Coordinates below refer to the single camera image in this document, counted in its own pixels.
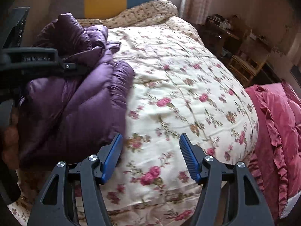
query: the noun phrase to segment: cluttered shelf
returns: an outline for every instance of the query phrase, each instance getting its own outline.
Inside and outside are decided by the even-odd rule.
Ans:
[[[218,14],[208,16],[205,25],[197,30],[205,47],[244,87],[280,82],[271,65],[267,64],[271,46],[236,15],[229,20]]]

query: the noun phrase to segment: wooden chair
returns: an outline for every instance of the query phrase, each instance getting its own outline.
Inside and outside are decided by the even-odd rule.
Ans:
[[[260,39],[247,37],[227,67],[243,87],[247,87],[266,63],[270,51]]]

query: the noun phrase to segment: metal screw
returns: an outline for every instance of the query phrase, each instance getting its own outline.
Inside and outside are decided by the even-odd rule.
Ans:
[[[90,155],[89,156],[89,161],[96,161],[97,155]]]
[[[243,162],[239,161],[237,163],[237,166],[240,167],[240,168],[243,168],[243,167],[245,167],[245,164]]]
[[[58,162],[57,166],[58,167],[63,167],[65,165],[65,163],[63,161]]]
[[[213,156],[211,156],[211,155],[206,155],[206,156],[205,156],[205,160],[206,160],[206,161],[213,161]]]

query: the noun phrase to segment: wooden furniture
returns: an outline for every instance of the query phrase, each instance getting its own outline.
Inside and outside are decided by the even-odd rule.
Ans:
[[[237,42],[237,49],[241,45],[241,39],[231,31],[222,28],[214,23],[206,22],[205,25],[197,27],[197,31],[205,45],[205,47],[212,52],[217,58],[222,54],[222,49],[228,41]]]
[[[260,39],[253,40],[247,37],[242,43],[238,55],[232,56],[228,69],[243,87],[247,87],[266,63],[270,51],[271,48]]]

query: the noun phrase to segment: curtain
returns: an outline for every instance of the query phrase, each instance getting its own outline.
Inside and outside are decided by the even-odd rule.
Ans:
[[[180,17],[193,24],[203,25],[212,0],[182,0]]]

